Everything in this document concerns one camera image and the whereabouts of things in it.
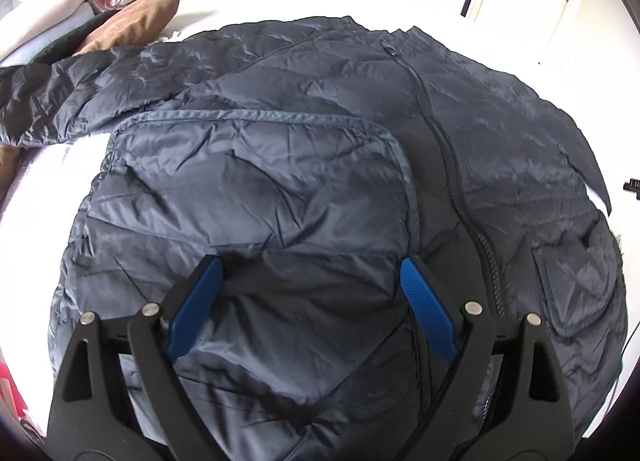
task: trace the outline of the wall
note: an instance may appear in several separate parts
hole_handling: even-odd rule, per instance
[[[640,201],[622,186],[640,178],[640,34],[621,0],[578,0],[571,10],[540,64],[521,78],[574,117],[600,164],[609,224],[621,236],[631,331],[640,320]],[[636,333],[618,393],[639,355]]]

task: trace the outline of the bed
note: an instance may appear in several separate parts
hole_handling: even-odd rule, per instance
[[[528,65],[518,64],[513,58],[517,48],[510,41],[484,32],[463,18],[440,14],[443,11],[445,5],[437,0],[181,0],[177,15],[164,31],[169,39],[163,44],[228,24],[351,16],[370,30],[418,26],[451,50],[486,66],[514,73],[524,82],[536,79]],[[3,299],[0,305],[0,343],[18,388],[43,430],[53,388],[47,348],[51,295],[60,276],[60,257],[69,229],[98,174],[108,139],[108,134],[98,134],[72,144],[29,151],[2,206],[0,285],[23,286],[12,290],[9,300]],[[61,180],[67,188],[55,187]],[[597,195],[591,197],[606,212]],[[46,215],[34,217],[36,206],[46,207]],[[638,281],[628,276],[629,290]],[[629,348],[625,364],[632,366],[637,356]]]

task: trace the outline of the metal screw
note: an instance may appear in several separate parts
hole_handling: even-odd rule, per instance
[[[80,317],[80,324],[83,326],[94,323],[95,321],[95,313],[93,311],[87,311]]]
[[[527,322],[529,322],[532,326],[539,326],[540,324],[542,324],[542,319],[540,318],[540,315],[529,313],[527,315]]]
[[[149,302],[142,307],[142,314],[144,316],[156,316],[160,311],[160,305],[155,302]]]
[[[469,315],[478,316],[482,313],[482,306],[476,301],[470,301],[465,304],[465,311]]]

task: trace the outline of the quilted nylon fabric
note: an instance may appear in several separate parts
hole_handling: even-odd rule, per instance
[[[424,82],[459,184],[384,47]],[[266,21],[8,68],[0,122],[2,143],[25,147],[112,133],[62,259],[54,372],[84,311],[135,313],[222,256],[225,285],[176,368],[232,459],[393,457],[446,368],[414,326],[399,262],[419,253],[462,297],[496,302],[451,188],[492,242],[508,314],[543,316],[577,435],[620,371],[622,259],[586,194],[585,182],[610,208],[587,141],[515,77],[417,28]],[[490,369],[466,437],[493,383]]]

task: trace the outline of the red object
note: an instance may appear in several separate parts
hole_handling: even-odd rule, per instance
[[[18,388],[15,386],[14,378],[12,377],[11,372],[9,371],[9,367],[7,367],[6,364],[3,364],[2,362],[0,362],[0,381],[3,379],[9,382],[11,395],[12,395],[12,398],[14,399],[13,404],[15,404],[15,410],[18,415],[18,420],[22,420],[26,418],[27,417],[26,411],[29,410],[27,408],[27,404],[24,402],[24,400],[22,399],[22,396],[20,396],[20,393],[18,392]],[[2,396],[2,391],[0,391],[0,399],[4,401],[4,397]]]

